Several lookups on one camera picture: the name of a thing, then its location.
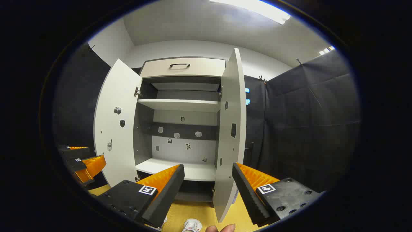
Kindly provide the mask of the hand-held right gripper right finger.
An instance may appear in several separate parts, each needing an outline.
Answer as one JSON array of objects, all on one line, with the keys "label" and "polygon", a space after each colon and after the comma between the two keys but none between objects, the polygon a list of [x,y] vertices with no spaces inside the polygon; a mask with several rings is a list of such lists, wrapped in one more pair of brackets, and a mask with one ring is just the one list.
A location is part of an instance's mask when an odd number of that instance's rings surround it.
[{"label": "hand-held right gripper right finger", "polygon": [[252,223],[259,227],[299,212],[321,195],[293,178],[277,179],[237,162],[232,177]]}]

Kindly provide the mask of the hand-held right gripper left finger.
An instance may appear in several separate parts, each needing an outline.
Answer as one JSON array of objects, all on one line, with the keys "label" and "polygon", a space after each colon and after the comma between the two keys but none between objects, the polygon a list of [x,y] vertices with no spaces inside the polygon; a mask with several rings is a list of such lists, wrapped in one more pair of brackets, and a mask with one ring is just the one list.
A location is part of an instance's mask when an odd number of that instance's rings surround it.
[{"label": "hand-held right gripper left finger", "polygon": [[138,182],[123,180],[96,197],[117,214],[142,225],[163,226],[184,181],[184,165],[178,164]]}]

